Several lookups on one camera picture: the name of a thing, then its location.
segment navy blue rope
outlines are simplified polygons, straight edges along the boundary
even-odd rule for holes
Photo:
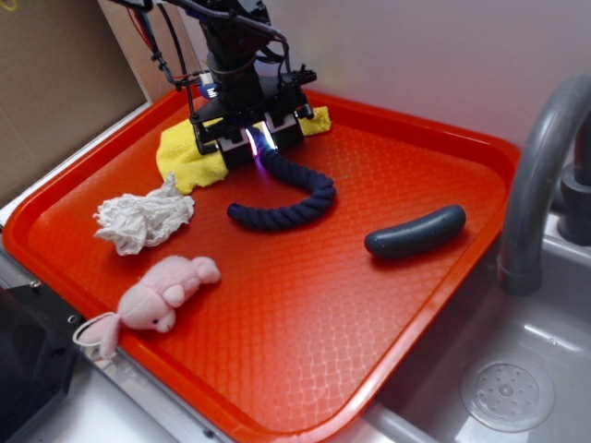
[[[228,207],[228,216],[247,228],[264,231],[295,228],[320,217],[331,206],[336,195],[332,179],[282,157],[276,149],[269,146],[257,128],[250,128],[249,131],[259,149],[260,163],[265,169],[289,185],[310,191],[311,195],[290,207],[270,210],[232,203]]]

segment white wall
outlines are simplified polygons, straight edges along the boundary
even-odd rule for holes
[[[310,84],[523,146],[566,78],[591,73],[589,0],[266,0]],[[200,58],[196,22],[189,35]]]

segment toy sausage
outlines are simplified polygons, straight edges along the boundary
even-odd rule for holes
[[[369,233],[365,247],[379,258],[418,254],[452,240],[464,228],[465,219],[461,206],[446,206],[416,220]]]

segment tray rim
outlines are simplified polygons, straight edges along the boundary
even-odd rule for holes
[[[513,174],[520,156],[520,151],[514,145],[500,138],[364,103],[348,101],[347,99],[312,90],[308,90],[307,94],[312,103],[317,102],[328,106],[331,119],[338,121],[340,125],[356,127],[357,117],[363,114],[369,117],[369,125],[364,127],[364,130],[370,133],[391,138],[397,135],[396,131],[398,129],[403,127],[405,129],[404,137],[398,137],[397,140],[416,144],[429,150],[441,151],[488,167],[505,184],[506,198],[475,237],[473,243],[460,256],[433,293],[427,298],[421,309],[412,317],[399,338],[376,363],[373,370],[363,380],[351,398],[335,415],[325,422],[301,432],[283,433],[270,430],[256,423],[241,411],[225,410],[222,406],[227,406],[227,404],[222,405],[215,400],[215,395],[208,399],[199,399],[200,401],[206,400],[209,403],[207,409],[215,411],[215,416],[204,415],[219,426],[229,437],[236,438],[238,441],[319,441],[336,433],[362,413],[363,409],[377,394],[381,385],[395,370],[404,356],[410,352],[413,344],[435,319],[455,290],[467,277],[469,271],[472,270],[498,236],[501,231]],[[162,115],[172,114],[184,105],[186,105],[186,102],[183,94],[175,91],[168,93],[128,125],[120,128],[94,150],[83,156],[70,168],[58,174],[54,179],[26,198],[8,218],[3,231],[3,241],[8,253],[33,273],[35,273],[36,269],[42,269],[41,274],[37,275],[37,277],[49,282],[56,292],[67,291],[67,284],[59,282],[59,276],[52,271],[51,267],[48,268],[46,259],[35,257],[27,248],[29,228],[39,216],[51,208],[67,192],[82,183],[90,174],[96,172],[97,168],[102,167],[125,150],[126,146],[140,139],[145,133],[145,127],[161,122]],[[429,138],[432,142],[434,137],[440,141],[442,146],[445,145],[448,148],[446,150],[438,147],[431,148],[421,143],[421,140],[425,138]],[[466,149],[468,146],[473,148],[475,143],[482,145],[483,149]],[[453,145],[452,153],[449,151],[449,144]],[[142,346],[141,340],[135,338],[133,334],[123,334],[120,345],[156,377],[167,372],[165,359],[152,353],[149,348]],[[203,385],[199,387],[201,390],[209,388],[206,383],[203,383]],[[187,389],[195,390],[196,388],[186,378],[175,379],[175,391],[186,391]],[[203,405],[202,402],[195,401],[194,398],[187,400],[187,402],[197,410]]]

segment pink stuffed animal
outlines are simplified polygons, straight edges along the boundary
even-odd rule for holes
[[[211,258],[167,257],[123,294],[116,313],[102,314],[80,326],[74,333],[74,342],[82,346],[100,345],[101,357],[106,359],[115,352],[121,324],[131,329],[168,332],[175,325],[175,308],[202,283],[216,283],[220,277]]]

